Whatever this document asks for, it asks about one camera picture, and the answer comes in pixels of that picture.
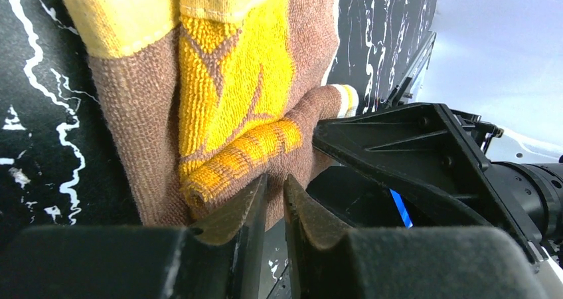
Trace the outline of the brown and yellow cloth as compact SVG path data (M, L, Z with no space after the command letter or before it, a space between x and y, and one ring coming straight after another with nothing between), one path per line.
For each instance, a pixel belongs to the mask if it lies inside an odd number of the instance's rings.
M144 225L188 225L259 175L266 227L283 183L332 164L320 120L359 97L328 84L339 0L63 0Z

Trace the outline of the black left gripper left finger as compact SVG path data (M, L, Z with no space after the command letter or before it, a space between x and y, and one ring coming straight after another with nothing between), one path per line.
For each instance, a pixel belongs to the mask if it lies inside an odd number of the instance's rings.
M256 298L267 182L188 227L27 229L1 253L1 297Z

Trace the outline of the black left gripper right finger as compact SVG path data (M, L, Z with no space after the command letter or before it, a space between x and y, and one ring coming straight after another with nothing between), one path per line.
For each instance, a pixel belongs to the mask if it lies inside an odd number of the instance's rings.
M294 298L546 298L521 248L493 227L352 228L284 183Z

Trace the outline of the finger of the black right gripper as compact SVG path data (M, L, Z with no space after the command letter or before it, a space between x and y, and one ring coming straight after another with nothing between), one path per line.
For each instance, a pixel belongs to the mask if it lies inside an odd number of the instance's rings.
M347 226L406 227L389 190L349 167L329 167L308 184L306 192L330 217Z

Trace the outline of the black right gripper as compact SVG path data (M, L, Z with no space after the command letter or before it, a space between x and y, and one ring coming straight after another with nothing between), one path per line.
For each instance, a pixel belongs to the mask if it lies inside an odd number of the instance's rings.
M531 264L562 242L562 149L443 104L324 120L313 146L443 227L507 232Z

